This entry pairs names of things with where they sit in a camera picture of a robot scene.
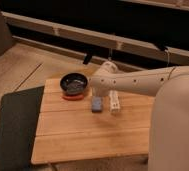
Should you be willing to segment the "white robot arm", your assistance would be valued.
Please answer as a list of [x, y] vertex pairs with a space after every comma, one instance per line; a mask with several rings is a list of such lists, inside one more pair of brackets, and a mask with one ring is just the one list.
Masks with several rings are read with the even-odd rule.
[[97, 96], [111, 90], [153, 96], [148, 171], [189, 171], [189, 66], [120, 73], [107, 61], [90, 85]]

